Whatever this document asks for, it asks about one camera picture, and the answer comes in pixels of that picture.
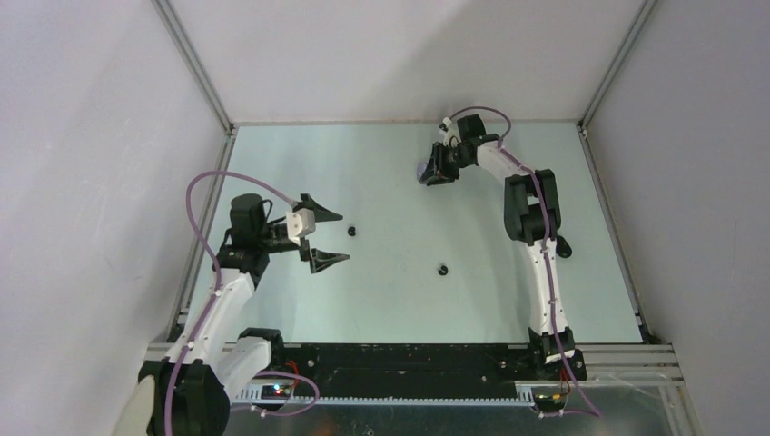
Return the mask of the black charging case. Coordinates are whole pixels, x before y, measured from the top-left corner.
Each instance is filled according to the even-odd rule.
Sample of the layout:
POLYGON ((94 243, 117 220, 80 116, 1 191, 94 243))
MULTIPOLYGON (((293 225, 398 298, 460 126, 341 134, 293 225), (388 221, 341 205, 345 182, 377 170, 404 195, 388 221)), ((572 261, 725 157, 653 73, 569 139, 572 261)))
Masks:
POLYGON ((567 259, 573 255, 573 249, 567 239, 558 235, 556 238, 556 253, 560 258, 567 259))

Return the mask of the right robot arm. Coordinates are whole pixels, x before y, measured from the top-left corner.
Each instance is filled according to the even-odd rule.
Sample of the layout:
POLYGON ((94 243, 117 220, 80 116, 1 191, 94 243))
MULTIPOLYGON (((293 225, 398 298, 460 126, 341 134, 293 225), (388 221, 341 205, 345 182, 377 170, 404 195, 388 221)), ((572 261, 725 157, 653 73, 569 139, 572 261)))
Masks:
POLYGON ((565 314, 558 282, 558 229, 561 225, 556 177, 536 170, 487 131, 478 114, 458 112, 439 124, 441 138, 418 172, 421 185, 453 183, 461 170, 477 166, 503 188, 503 224, 529 261, 528 367, 541 380, 578 380, 578 349, 565 314))

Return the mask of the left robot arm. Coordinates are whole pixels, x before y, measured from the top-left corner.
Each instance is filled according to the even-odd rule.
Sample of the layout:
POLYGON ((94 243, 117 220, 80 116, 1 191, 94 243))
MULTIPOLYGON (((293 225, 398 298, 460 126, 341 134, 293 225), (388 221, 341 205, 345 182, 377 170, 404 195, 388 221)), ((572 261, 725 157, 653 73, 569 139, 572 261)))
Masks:
POLYGON ((296 252, 312 273, 348 260, 326 253, 307 238, 318 223, 342 215, 319 205, 307 193, 290 201, 284 217, 269 220, 267 201, 256 193, 232 199, 230 226, 212 261, 213 282, 206 302, 189 320, 160 360, 147 360, 140 377, 155 381, 149 435, 221 435, 235 397, 260 373, 276 378, 287 366, 280 331, 247 328, 230 351, 224 349, 236 317, 249 302, 270 257, 296 252))

